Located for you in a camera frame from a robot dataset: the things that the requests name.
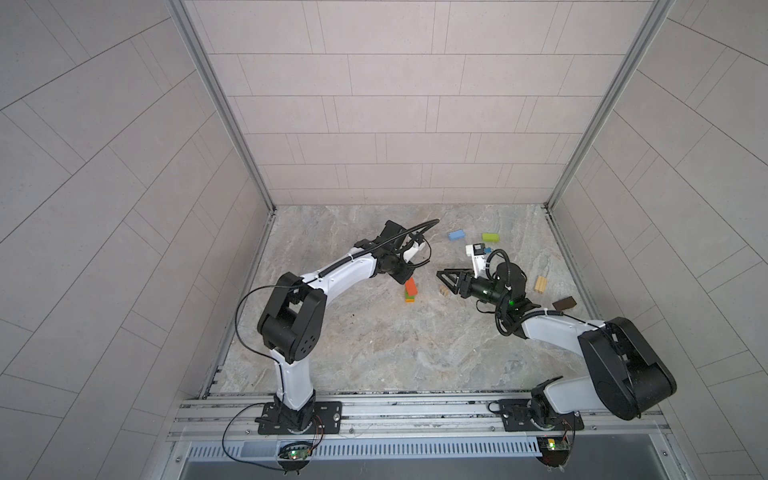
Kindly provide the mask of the red wood block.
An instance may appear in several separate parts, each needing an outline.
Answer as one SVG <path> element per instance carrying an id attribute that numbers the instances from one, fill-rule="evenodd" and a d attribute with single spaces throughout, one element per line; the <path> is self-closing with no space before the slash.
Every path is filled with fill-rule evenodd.
<path id="1" fill-rule="evenodd" d="M 418 294 L 418 288 L 413 278 L 409 278 L 406 281 L 405 292 L 408 297 L 415 297 Z"/>

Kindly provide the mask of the light blue wood block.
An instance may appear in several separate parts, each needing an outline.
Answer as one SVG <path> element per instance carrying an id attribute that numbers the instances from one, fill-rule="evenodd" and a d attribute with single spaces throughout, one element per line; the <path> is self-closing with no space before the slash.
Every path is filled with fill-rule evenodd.
<path id="1" fill-rule="evenodd" d="M 448 234 L 448 238 L 451 241 L 456 241 L 456 240 L 464 239 L 465 237 L 466 237 L 466 234 L 465 234 L 465 232 L 463 230 L 452 231 L 452 232 L 450 232 Z"/>

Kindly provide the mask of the lime green wood block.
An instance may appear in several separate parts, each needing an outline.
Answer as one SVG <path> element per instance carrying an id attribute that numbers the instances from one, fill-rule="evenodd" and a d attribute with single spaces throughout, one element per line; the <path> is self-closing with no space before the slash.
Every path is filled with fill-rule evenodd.
<path id="1" fill-rule="evenodd" d="M 500 235 L 497 233 L 483 233 L 482 234 L 482 241 L 483 242 L 490 242 L 490 243 L 498 243 L 500 241 Z"/>

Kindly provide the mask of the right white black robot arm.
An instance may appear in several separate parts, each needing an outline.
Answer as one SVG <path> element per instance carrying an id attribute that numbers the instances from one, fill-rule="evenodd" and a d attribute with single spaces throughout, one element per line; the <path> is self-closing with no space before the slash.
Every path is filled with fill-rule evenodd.
<path id="1" fill-rule="evenodd" d="M 502 336 L 568 350 L 580 355 L 588 370 L 583 377 L 558 376 L 536 385 L 527 402 L 500 400 L 494 414 L 521 429 L 574 431 L 583 411 L 630 421 L 676 393 L 670 369 L 629 319 L 582 320 L 544 308 L 527 298 L 527 276 L 506 251 L 486 253 L 483 244 L 473 244 L 468 255 L 472 268 L 436 273 L 452 294 L 489 305 Z"/>

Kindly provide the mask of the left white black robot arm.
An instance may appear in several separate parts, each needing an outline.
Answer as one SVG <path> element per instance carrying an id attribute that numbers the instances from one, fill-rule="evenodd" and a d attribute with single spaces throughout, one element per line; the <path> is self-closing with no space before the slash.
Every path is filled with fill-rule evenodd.
<path id="1" fill-rule="evenodd" d="M 325 309 L 357 283 L 385 274 L 404 285 L 429 261 L 413 257 L 427 244 L 425 233 L 439 223 L 427 220 L 405 228 L 391 220 L 373 240 L 363 239 L 330 265 L 303 275 L 283 274 L 259 318 L 257 331 L 275 362 L 277 424 L 303 432 L 313 422 L 316 392 L 309 356 L 318 343 Z"/>

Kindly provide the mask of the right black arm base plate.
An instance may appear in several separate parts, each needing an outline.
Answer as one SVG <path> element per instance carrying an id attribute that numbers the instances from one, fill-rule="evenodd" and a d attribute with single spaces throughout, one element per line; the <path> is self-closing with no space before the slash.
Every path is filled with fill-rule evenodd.
<path id="1" fill-rule="evenodd" d="M 531 406 L 530 399 L 500 399 L 495 407 L 488 406 L 490 413 L 501 418 L 506 432 L 565 431 L 584 429 L 584 422 L 578 412 L 539 414 Z"/>

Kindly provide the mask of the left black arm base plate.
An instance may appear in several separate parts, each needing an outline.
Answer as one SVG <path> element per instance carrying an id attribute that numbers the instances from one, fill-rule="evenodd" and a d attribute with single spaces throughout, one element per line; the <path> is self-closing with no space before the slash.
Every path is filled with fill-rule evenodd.
<path id="1" fill-rule="evenodd" d="M 299 410 L 293 410 L 279 400 L 267 403 L 262 414 L 256 418 L 259 435 L 301 435 L 314 433 L 316 429 L 325 434 L 340 431 L 342 403 L 310 400 Z"/>

